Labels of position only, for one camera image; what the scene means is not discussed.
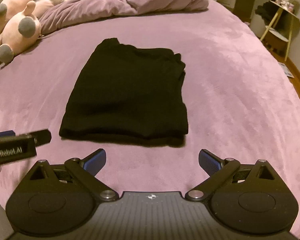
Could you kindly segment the purple bed cover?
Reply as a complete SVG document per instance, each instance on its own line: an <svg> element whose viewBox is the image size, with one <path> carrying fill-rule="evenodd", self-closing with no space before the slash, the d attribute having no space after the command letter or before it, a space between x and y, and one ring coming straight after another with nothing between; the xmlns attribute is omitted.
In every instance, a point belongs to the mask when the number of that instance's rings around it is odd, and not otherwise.
<svg viewBox="0 0 300 240"><path fill-rule="evenodd" d="M98 44L106 38L137 48L168 48L185 63L183 101L189 132L181 147L63 140L66 103ZM266 159L299 204L292 233L300 237L300 99L278 62L247 25L217 2L206 11L117 17L55 31L0 66L0 132L49 129L38 159L61 164L98 148L107 153L97 178L117 192L181 191L207 174L205 148L244 164Z"/></svg>

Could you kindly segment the papers on floor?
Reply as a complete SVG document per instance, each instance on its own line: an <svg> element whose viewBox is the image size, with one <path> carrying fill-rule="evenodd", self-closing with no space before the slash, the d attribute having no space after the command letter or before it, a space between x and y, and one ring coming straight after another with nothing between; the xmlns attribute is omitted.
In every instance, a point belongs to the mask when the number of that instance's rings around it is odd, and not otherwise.
<svg viewBox="0 0 300 240"><path fill-rule="evenodd" d="M291 71L288 69L288 67L282 63L282 62L278 62L278 64L281 66L283 72L285 73L285 75L288 77L288 78L294 78L294 75L291 73Z"/></svg>

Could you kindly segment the black garment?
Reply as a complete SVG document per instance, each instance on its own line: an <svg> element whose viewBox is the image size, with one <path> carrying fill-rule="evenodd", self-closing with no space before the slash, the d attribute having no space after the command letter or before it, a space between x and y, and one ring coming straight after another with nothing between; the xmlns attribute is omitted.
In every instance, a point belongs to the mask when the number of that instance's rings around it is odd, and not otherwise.
<svg viewBox="0 0 300 240"><path fill-rule="evenodd" d="M101 135L182 138L189 131L184 78L185 63L170 49L105 39L76 80L59 135L79 140Z"/></svg>

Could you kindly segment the yellow side table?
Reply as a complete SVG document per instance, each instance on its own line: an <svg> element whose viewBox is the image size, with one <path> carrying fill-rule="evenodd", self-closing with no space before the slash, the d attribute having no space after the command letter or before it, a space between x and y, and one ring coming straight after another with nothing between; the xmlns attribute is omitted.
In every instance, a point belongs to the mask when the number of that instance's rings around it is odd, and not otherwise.
<svg viewBox="0 0 300 240"><path fill-rule="evenodd" d="M278 6L278 10L270 21L265 22L265 29L260 37L260 41L270 44L271 50L276 49L278 53L284 53L284 61L287 61L293 32L298 32L298 24L300 21L295 12L295 4L281 2L280 0L269 0Z"/></svg>

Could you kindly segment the black cloth on table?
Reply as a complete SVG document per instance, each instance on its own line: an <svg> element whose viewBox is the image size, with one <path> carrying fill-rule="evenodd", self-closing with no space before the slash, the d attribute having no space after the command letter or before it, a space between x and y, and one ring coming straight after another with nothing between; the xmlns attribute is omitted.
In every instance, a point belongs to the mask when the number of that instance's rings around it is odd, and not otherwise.
<svg viewBox="0 0 300 240"><path fill-rule="evenodd" d="M271 1L268 1L263 5L258 5L255 10L255 14L261 16L264 22L270 23L270 21L275 16L277 10L278 6L272 3Z"/></svg>

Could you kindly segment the pink plush pig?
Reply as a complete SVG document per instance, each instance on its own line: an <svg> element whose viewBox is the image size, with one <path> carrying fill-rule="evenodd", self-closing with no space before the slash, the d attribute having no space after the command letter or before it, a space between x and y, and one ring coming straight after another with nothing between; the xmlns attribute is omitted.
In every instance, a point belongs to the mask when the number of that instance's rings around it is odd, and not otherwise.
<svg viewBox="0 0 300 240"><path fill-rule="evenodd" d="M23 11L15 14L5 25L0 34L0 62L10 63L13 58L37 41L41 32L41 24L33 11L35 1L29 1Z"/></svg>

